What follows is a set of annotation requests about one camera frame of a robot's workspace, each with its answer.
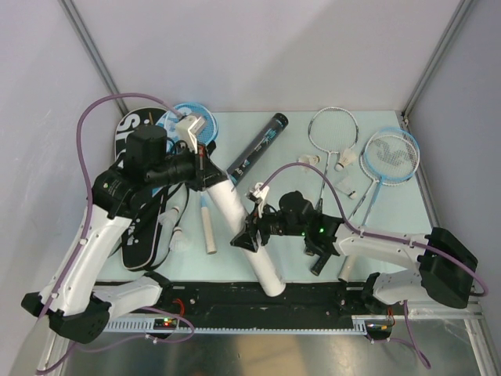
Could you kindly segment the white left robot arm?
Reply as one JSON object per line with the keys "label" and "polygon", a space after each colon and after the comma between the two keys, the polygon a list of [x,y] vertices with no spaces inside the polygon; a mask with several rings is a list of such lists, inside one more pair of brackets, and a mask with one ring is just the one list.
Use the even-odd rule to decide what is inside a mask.
{"label": "white left robot arm", "polygon": [[47,316],[59,336],[80,344],[93,342],[110,320],[173,305],[171,281],[154,271],[132,282],[95,291],[97,276],[122,234],[152,200],[152,191],[184,183],[204,190],[222,182],[226,173],[211,161],[213,141],[176,154],[167,151],[164,128],[148,125],[127,138],[126,149],[97,176],[88,194],[81,232],[56,275],[41,290],[25,294],[22,307],[33,316]]}

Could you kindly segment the blue racket white grip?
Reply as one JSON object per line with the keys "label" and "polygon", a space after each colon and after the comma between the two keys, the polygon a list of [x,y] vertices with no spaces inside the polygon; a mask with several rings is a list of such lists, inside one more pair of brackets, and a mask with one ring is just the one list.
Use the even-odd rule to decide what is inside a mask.
{"label": "blue racket white grip", "polygon": [[359,155],[359,167],[371,179],[366,192],[372,194],[363,223],[367,222],[382,186],[409,181],[420,163],[416,139],[400,128],[383,128],[371,136]]}
{"label": "blue racket white grip", "polygon": [[203,193],[206,188],[205,178],[209,175],[209,167],[207,164],[209,154],[209,144],[216,140],[218,135],[218,123],[214,115],[202,104],[195,102],[180,103],[175,106],[175,109],[183,116],[195,116],[196,118],[203,118],[204,123],[198,121],[190,128],[182,128],[177,130],[176,125],[179,119],[171,112],[168,111],[164,119],[164,128],[168,131],[168,136],[174,141],[180,139],[188,143],[188,147],[196,146],[195,152],[195,167],[196,167],[196,182],[190,187],[192,190],[200,192],[200,212],[203,223],[204,238],[206,244],[206,251],[208,255],[213,255],[217,252],[214,233],[211,224],[210,211],[207,207],[206,196]]}

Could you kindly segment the grey aluminium frame post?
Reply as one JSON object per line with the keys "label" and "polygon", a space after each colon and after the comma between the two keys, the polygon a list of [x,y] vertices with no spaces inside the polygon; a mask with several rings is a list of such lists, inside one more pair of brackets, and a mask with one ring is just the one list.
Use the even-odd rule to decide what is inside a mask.
{"label": "grey aluminium frame post", "polygon": [[99,79],[104,84],[107,93],[110,95],[119,94],[120,90],[113,78],[113,75],[106,65],[106,62],[99,51],[99,47],[96,44],[95,39],[92,37],[92,34],[75,2],[72,0],[59,0],[58,3],[72,26],[74,33],[80,41],[84,51],[88,55],[88,58],[90,59]]}
{"label": "grey aluminium frame post", "polygon": [[401,116],[404,121],[409,119],[416,103],[424,94],[425,89],[430,84],[431,79],[434,77],[437,69],[440,67],[443,59],[446,57],[448,51],[452,48],[454,41],[459,36],[464,24],[468,20],[474,7],[478,4],[475,0],[461,0],[459,1],[454,13],[452,14],[449,22],[447,23],[437,45],[427,61],[427,64],[420,75],[416,85],[402,109]]}

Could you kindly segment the blue racket white grip left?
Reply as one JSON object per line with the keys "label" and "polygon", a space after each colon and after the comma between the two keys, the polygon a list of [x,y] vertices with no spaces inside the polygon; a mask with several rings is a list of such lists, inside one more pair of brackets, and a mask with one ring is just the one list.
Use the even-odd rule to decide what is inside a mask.
{"label": "blue racket white grip left", "polygon": [[209,154],[209,144],[216,140],[218,135],[218,123],[214,115],[202,104],[195,102],[180,103],[175,106],[175,109],[183,116],[195,116],[196,118],[203,118],[204,123],[198,121],[190,128],[182,128],[177,130],[176,125],[179,119],[171,112],[168,111],[164,119],[164,128],[168,131],[168,136],[174,141],[180,139],[188,143],[188,147],[196,146],[195,152],[195,167],[196,167],[196,182],[190,187],[192,190],[200,192],[200,212],[203,223],[204,238],[206,244],[206,251],[208,255],[213,255],[217,252],[214,233],[211,224],[210,211],[207,207],[206,196],[203,193],[206,188],[205,178],[209,175],[209,167],[207,164]]}

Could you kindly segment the blue racket white grip right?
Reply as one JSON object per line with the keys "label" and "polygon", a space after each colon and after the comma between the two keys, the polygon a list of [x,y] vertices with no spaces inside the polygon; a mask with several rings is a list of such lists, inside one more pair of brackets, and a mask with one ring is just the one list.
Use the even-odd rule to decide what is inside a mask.
{"label": "blue racket white grip right", "polygon": [[382,186],[409,181],[420,163],[416,139],[400,128],[383,128],[371,136],[359,155],[359,167],[371,179],[366,192],[372,194],[363,223],[367,222]]}

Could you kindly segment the black sport racket cover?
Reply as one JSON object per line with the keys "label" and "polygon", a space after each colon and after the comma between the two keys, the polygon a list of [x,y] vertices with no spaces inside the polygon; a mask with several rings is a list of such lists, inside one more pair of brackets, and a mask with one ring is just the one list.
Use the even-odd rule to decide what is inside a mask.
{"label": "black sport racket cover", "polygon": [[[161,107],[141,107],[127,113],[118,123],[114,137],[114,154],[117,161],[122,161],[126,150],[128,135],[139,126],[158,125],[167,111]],[[121,237],[121,259],[125,269],[151,271],[158,268],[167,258],[169,247],[160,243],[161,231],[158,216],[166,211],[167,203],[179,191],[162,188],[154,190],[152,197],[143,206],[131,226]]]}

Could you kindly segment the grey aluminium frame post right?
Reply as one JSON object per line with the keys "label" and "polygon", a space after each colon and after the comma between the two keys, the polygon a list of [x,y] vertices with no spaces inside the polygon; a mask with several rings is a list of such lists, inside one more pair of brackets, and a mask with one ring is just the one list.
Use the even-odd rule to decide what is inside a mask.
{"label": "grey aluminium frame post right", "polygon": [[446,57],[448,51],[452,48],[454,41],[459,36],[464,24],[468,20],[474,7],[478,4],[475,0],[461,0],[459,1],[454,13],[452,14],[449,22],[447,23],[437,45],[427,61],[427,64],[420,75],[416,85],[402,109],[401,116],[404,121],[409,119],[416,103],[424,94],[425,89],[430,84],[431,79],[434,77],[437,69],[440,67],[443,59]]}

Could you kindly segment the white shuttlecock tube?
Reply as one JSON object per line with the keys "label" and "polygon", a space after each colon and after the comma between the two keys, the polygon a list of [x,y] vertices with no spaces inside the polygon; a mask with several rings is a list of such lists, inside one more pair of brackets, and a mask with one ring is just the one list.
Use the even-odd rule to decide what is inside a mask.
{"label": "white shuttlecock tube", "polygon": [[[231,234],[236,236],[244,229],[248,212],[243,206],[232,181],[227,179],[207,188],[206,191],[225,218]],[[242,252],[246,256],[264,293],[269,297],[276,297],[282,294],[286,288],[286,284],[266,248],[260,246],[257,252],[242,248]]]}

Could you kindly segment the grey aluminium frame post left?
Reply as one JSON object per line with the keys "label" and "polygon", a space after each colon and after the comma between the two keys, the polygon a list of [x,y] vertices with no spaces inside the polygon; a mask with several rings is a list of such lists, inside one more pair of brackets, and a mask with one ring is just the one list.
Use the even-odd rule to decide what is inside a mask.
{"label": "grey aluminium frame post left", "polygon": [[88,58],[90,59],[99,79],[104,84],[107,93],[110,95],[119,94],[120,90],[113,78],[113,75],[106,65],[106,62],[99,51],[99,47],[96,44],[95,39],[92,37],[92,34],[75,2],[72,0],[59,0],[58,3],[72,26],[74,33],[80,41],[84,51],[88,55]]}

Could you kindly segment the black shuttlecock tube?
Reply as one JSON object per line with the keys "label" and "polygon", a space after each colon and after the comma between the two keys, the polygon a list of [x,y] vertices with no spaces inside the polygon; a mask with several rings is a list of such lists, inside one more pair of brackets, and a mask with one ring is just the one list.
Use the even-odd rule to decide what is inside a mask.
{"label": "black shuttlecock tube", "polygon": [[263,129],[250,141],[236,157],[226,172],[232,183],[237,186],[243,177],[263,156],[277,137],[288,126],[289,120],[282,113],[275,113]]}

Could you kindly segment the white racket black grip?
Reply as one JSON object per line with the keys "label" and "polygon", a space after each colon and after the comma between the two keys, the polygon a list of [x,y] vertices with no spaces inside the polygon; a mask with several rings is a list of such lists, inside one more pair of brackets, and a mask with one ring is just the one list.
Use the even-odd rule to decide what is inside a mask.
{"label": "white racket black grip", "polygon": [[318,150],[326,153],[325,177],[334,155],[352,149],[359,139],[359,126],[354,115],[341,107],[319,110],[308,125],[308,138]]}

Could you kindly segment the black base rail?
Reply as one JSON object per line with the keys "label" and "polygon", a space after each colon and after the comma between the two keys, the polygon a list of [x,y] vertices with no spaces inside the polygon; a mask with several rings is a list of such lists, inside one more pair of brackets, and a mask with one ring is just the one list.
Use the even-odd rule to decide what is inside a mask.
{"label": "black base rail", "polygon": [[356,315],[386,316],[388,308],[369,297],[360,283],[288,283],[276,297],[257,282],[173,282],[153,306],[179,313],[197,329],[323,330],[352,329]]}

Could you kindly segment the blue sport racket cover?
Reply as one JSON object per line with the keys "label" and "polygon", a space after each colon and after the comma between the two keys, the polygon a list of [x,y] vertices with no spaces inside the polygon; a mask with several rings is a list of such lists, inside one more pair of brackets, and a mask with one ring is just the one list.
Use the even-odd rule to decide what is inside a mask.
{"label": "blue sport racket cover", "polygon": [[179,141],[179,136],[175,131],[175,126],[178,118],[170,111],[154,107],[148,110],[147,120],[149,121],[149,125],[156,125],[166,131],[168,137],[166,151],[168,154],[176,154],[175,144]]}

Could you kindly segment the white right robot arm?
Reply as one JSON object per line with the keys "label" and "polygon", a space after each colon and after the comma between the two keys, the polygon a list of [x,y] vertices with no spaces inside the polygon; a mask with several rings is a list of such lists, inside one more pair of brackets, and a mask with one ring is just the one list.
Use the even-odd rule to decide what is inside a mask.
{"label": "white right robot arm", "polygon": [[306,248],[324,261],[331,256],[364,256],[401,266],[397,273],[375,272],[363,288],[363,308],[381,313],[397,302],[430,298],[454,309],[467,307],[478,261],[448,230],[429,234],[376,233],[351,227],[339,217],[314,209],[298,191],[284,194],[278,209],[255,200],[234,247],[256,252],[272,235],[303,237]]}

